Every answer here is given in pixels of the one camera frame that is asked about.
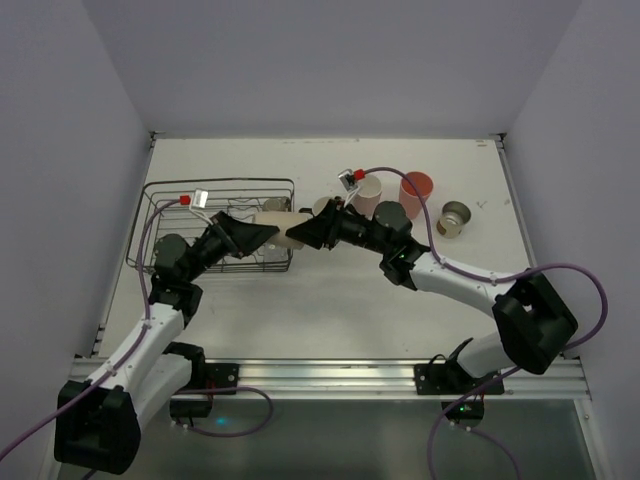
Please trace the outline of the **pink ceramic mug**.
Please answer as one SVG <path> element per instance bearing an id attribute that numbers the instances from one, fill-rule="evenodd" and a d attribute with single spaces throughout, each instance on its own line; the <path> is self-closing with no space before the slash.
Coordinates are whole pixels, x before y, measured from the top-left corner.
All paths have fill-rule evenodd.
<path id="1" fill-rule="evenodd" d="M 354 196 L 351 204 L 356 211 L 366 217 L 371 217 L 382 194 L 382 183 L 375 175 L 367 175 L 360 180 L 359 190 Z"/>

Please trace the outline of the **small tan cup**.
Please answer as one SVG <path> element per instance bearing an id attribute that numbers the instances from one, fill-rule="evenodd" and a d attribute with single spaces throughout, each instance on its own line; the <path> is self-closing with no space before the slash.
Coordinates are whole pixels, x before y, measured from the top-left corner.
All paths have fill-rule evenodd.
<path id="1" fill-rule="evenodd" d="M 264 212 L 290 212 L 291 204 L 287 197 L 271 197 L 262 205 Z"/>

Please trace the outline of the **salmon pink tumbler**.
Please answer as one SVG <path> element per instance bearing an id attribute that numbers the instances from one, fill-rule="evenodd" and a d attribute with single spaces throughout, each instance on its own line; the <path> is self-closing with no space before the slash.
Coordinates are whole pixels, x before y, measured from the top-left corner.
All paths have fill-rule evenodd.
<path id="1" fill-rule="evenodd" d="M 402 178 L 398 200 L 410 220 L 416 219 L 422 212 L 422 204 L 427 201 L 433 188 L 432 178 L 423 172 L 408 172 Z"/>

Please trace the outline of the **beige two-tier cup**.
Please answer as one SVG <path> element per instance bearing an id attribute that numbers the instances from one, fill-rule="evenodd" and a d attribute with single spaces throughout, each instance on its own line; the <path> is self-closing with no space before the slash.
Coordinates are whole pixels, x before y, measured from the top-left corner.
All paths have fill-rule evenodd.
<path id="1" fill-rule="evenodd" d="M 444 238 L 456 238 L 470 222 L 471 217 L 472 213 L 467 205 L 459 201 L 449 201 L 441 208 L 436 230 Z"/>

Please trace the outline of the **clear glass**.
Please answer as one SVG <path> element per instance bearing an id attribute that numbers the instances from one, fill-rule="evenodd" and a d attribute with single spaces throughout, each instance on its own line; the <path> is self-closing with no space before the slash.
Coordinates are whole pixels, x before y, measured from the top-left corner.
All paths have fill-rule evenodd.
<path id="1" fill-rule="evenodd" d="M 286 263 L 289 261 L 289 250 L 285 247 L 267 244 L 264 248 L 265 263 Z"/>

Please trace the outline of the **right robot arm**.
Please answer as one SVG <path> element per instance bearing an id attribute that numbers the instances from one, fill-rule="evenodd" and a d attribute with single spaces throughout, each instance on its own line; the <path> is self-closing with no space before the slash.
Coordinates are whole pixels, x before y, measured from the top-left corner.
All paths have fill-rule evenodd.
<path id="1" fill-rule="evenodd" d="M 464 341 L 447 363 L 455 373 L 481 378 L 518 367 L 543 374 L 577 331 L 578 323 L 545 275 L 499 283 L 488 273 L 462 275 L 456 264 L 438 261 L 430 247 L 412 237 L 412 222 L 397 202 L 384 201 L 372 217 L 338 199 L 285 234 L 314 249 L 348 243 L 381 254 L 384 276 L 394 285 L 445 296 L 489 317 L 494 333 Z"/>

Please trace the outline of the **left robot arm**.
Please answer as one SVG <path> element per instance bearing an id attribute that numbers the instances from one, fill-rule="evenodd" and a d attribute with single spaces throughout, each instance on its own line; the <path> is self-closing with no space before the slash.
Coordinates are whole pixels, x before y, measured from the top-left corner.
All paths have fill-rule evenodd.
<path id="1" fill-rule="evenodd" d="M 178 234 L 155 243 L 153 275 L 142 285 L 143 315 L 97 370 L 59 392 L 58 462 L 120 475 L 133 463 L 144 427 L 174 394 L 210 386 L 203 349 L 176 340 L 199 308 L 203 291 L 195 281 L 225 257 L 242 258 L 279 232 L 276 225 L 219 212 L 193 243 Z"/>

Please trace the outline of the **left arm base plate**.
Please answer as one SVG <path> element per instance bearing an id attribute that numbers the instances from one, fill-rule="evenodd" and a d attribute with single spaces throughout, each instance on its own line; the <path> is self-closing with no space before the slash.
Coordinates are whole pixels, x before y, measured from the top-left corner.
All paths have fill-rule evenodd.
<path id="1" fill-rule="evenodd" d="M 206 362 L 204 366 L 204 384 L 206 389 L 221 390 L 222 395 L 235 395 L 238 385 L 240 365 L 229 362 Z"/>

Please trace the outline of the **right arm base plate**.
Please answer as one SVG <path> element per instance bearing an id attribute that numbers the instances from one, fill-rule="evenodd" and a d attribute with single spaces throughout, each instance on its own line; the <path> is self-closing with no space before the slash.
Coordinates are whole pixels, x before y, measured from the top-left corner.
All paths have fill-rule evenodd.
<path id="1" fill-rule="evenodd" d="M 457 365 L 454 360 L 438 354 L 426 363 L 413 366 L 415 390 L 422 396 L 463 395 L 492 381 L 499 375 L 491 372 L 480 378 L 473 378 Z"/>

